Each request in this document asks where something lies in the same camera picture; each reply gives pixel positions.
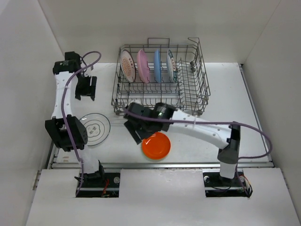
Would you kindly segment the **small green plate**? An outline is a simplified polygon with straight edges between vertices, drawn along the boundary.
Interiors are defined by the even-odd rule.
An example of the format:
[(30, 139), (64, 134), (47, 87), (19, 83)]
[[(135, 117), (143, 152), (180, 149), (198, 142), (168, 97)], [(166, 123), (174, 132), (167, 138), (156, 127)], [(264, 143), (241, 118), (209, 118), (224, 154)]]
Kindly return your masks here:
[(148, 161), (158, 163), (161, 162), (162, 159), (148, 159)]

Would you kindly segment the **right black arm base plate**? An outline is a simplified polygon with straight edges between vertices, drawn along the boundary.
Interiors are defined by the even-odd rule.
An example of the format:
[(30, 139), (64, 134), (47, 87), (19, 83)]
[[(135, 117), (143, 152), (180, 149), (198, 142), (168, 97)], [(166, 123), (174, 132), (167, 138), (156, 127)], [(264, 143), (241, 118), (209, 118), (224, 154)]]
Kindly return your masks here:
[(208, 198), (250, 198), (253, 194), (253, 188), (242, 172), (238, 174), (238, 177), (235, 176), (233, 179), (221, 177), (219, 172), (204, 172), (203, 181), (205, 186), (205, 195)]

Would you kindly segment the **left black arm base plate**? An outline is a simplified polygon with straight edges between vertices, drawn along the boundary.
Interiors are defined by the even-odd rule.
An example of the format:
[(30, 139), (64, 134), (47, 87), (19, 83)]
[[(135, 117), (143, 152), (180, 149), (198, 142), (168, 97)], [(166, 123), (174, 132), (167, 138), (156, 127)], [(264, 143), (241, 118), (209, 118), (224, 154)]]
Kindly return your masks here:
[(105, 173), (104, 178), (92, 179), (88, 181), (84, 179), (84, 182), (80, 186), (80, 178), (76, 178), (79, 182), (76, 191), (77, 198), (118, 198), (119, 197), (119, 185), (120, 185), (120, 173), (108, 172)]

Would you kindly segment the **white plate dark line emblem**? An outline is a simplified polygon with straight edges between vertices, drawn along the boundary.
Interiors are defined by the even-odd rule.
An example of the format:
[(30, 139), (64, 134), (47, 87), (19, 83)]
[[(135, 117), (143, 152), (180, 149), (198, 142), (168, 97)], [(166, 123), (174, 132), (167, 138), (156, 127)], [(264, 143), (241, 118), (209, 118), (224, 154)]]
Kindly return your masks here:
[(95, 146), (102, 143), (111, 131), (109, 119), (100, 113), (89, 113), (79, 120), (87, 130), (87, 145)]

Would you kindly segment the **white plate orange sunburst pattern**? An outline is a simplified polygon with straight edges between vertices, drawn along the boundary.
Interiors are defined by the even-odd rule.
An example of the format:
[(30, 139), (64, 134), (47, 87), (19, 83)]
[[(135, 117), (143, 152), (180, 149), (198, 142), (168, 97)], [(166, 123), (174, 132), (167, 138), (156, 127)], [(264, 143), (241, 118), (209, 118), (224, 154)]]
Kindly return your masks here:
[(121, 52), (120, 56), (121, 70), (126, 78), (126, 80), (130, 83), (135, 82), (136, 79), (136, 70), (135, 70), (135, 62), (129, 51), (124, 49)]

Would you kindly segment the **white plate teal lettered rim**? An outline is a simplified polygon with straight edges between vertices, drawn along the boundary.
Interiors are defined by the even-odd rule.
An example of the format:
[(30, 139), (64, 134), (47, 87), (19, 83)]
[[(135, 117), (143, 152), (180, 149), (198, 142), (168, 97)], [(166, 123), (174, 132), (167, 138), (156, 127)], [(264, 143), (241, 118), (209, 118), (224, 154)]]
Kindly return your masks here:
[(173, 83), (177, 83), (176, 62), (174, 60), (173, 53), (170, 49), (168, 49), (168, 51), (167, 51), (166, 66), (167, 66), (167, 72), (170, 76), (171, 81)]

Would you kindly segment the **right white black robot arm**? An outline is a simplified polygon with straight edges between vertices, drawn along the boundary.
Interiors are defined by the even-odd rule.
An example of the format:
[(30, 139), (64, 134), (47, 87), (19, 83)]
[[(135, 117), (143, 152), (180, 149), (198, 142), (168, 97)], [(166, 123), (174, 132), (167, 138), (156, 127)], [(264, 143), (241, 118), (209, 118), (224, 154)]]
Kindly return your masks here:
[(161, 131), (206, 141), (219, 149), (219, 182), (227, 186), (235, 180), (240, 145), (239, 125), (206, 121), (165, 103), (157, 103), (154, 108), (148, 108), (131, 102), (123, 110), (126, 119), (124, 125), (137, 144)]

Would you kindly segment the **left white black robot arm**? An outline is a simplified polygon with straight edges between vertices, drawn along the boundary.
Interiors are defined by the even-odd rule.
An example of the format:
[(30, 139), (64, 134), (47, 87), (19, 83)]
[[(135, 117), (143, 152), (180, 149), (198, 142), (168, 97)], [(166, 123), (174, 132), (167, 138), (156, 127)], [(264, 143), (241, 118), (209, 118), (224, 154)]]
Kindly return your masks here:
[(57, 148), (75, 152), (82, 169), (81, 176), (76, 179), (99, 187), (105, 182), (103, 167), (88, 149), (86, 127), (73, 114), (75, 100), (81, 100), (82, 97), (95, 99), (97, 78), (85, 74), (92, 67), (74, 51), (65, 52), (64, 60), (55, 62), (55, 106), (51, 119), (45, 121), (45, 128)]

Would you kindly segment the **small orange plate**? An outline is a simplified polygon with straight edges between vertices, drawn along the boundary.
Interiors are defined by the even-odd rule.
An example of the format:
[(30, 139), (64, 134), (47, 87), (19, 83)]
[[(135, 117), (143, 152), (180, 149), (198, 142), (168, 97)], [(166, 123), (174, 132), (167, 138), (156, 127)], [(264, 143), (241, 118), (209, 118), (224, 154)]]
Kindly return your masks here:
[(170, 152), (171, 142), (167, 135), (156, 132), (142, 141), (142, 152), (152, 160), (164, 159)]

